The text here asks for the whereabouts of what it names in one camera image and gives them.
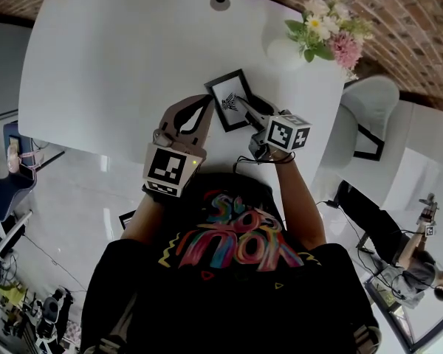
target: pink flower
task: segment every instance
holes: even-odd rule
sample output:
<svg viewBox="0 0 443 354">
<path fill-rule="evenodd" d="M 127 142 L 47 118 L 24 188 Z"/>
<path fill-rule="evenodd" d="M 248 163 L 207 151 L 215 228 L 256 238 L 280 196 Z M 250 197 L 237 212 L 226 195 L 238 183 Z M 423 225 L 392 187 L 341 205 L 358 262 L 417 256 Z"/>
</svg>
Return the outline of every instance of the pink flower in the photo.
<svg viewBox="0 0 443 354">
<path fill-rule="evenodd" d="M 346 69 L 353 69 L 361 58 L 363 47 L 348 32 L 342 31 L 333 35 L 328 45 L 333 52 L 334 59 Z"/>
</svg>

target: gray shirt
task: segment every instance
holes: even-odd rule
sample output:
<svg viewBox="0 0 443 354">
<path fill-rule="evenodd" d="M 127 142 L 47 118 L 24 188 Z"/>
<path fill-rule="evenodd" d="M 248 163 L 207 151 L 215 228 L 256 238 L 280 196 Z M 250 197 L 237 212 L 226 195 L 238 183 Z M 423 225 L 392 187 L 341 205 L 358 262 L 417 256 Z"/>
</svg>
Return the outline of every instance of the gray shirt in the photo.
<svg viewBox="0 0 443 354">
<path fill-rule="evenodd" d="M 426 290 L 435 280 L 436 270 L 432 263 L 423 263 L 415 258 L 411 259 L 411 265 L 404 271 L 404 280 L 418 291 Z"/>
<path fill-rule="evenodd" d="M 383 279 L 394 289 L 392 293 L 400 304 L 415 308 L 422 300 L 423 291 L 433 284 L 436 270 L 431 263 L 412 258 L 410 267 L 387 266 L 382 272 Z"/>
</svg>

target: round hole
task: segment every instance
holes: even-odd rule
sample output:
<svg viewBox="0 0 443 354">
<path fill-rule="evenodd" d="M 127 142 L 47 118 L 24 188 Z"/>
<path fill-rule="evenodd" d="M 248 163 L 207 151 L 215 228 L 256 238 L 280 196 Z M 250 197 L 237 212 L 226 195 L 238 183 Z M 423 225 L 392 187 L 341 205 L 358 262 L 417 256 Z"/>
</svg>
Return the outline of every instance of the round hole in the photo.
<svg viewBox="0 0 443 354">
<path fill-rule="evenodd" d="M 218 12 L 222 12 L 230 7 L 230 0 L 210 0 L 210 6 Z"/>
</svg>

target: white flower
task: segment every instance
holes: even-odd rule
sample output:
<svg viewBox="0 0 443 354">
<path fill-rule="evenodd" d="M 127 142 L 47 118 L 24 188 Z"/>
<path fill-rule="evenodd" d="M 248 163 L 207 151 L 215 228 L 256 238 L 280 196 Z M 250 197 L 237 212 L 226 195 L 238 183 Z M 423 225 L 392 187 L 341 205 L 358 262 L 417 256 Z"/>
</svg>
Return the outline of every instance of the white flower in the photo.
<svg viewBox="0 0 443 354">
<path fill-rule="evenodd" d="M 323 22 L 317 15 L 311 15 L 307 18 L 307 27 L 309 30 L 316 32 L 322 40 L 330 38 L 330 31 L 323 25 Z"/>
<path fill-rule="evenodd" d="M 333 17 L 323 17 L 323 25 L 333 34 L 338 34 L 338 32 L 340 31 L 340 28 L 337 25 L 337 20 Z"/>
<path fill-rule="evenodd" d="M 364 44 L 364 35 L 363 34 L 353 34 L 354 40 L 359 43 L 361 46 Z"/>
<path fill-rule="evenodd" d="M 349 20 L 349 10 L 343 3 L 336 3 L 333 6 L 333 10 L 342 20 Z"/>
<path fill-rule="evenodd" d="M 330 11 L 330 8 L 323 0 L 308 0 L 303 4 L 306 10 L 309 10 L 314 15 L 326 15 Z"/>
</svg>

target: flower vase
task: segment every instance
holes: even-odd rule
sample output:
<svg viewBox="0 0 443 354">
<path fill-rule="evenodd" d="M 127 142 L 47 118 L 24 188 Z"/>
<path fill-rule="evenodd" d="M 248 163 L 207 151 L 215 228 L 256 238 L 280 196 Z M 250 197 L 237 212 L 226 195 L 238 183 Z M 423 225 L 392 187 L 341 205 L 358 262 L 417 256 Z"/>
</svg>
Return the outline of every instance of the flower vase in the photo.
<svg viewBox="0 0 443 354">
<path fill-rule="evenodd" d="M 276 38 L 266 50 L 272 64 L 284 71 L 294 71 L 306 63 L 299 46 L 288 38 Z"/>
</svg>

